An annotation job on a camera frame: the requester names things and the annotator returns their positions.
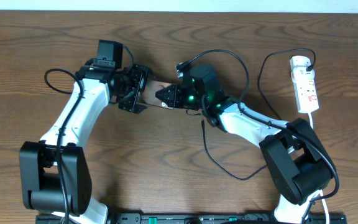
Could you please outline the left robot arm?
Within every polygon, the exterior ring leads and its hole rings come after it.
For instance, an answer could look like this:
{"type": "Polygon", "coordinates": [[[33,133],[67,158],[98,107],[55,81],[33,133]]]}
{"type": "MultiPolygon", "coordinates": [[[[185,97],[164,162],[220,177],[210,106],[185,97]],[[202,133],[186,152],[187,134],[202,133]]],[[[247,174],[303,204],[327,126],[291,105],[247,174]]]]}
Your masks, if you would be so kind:
{"type": "Polygon", "coordinates": [[[139,114],[137,104],[152,69],[133,63],[87,61],[72,74],[70,99],[54,125],[37,142],[26,141],[19,152],[25,208],[51,213],[58,223],[109,223],[107,205],[92,196],[85,147],[99,115],[112,104],[139,114]]]}

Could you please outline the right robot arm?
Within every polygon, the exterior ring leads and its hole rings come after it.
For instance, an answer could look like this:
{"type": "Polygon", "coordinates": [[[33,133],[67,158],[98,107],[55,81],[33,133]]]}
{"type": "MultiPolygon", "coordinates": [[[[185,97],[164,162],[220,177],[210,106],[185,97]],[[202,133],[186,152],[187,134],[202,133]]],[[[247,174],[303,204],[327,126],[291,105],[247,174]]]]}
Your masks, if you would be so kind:
{"type": "Polygon", "coordinates": [[[336,167],[310,124],[298,118],[292,122],[264,116],[225,94],[214,68],[209,65],[178,65],[181,84],[172,84],[155,96],[171,108],[200,110],[209,123],[238,135],[262,152],[273,183],[280,192],[273,215],[282,223],[306,223],[315,201],[324,201],[322,190],[338,181],[336,167]]]}

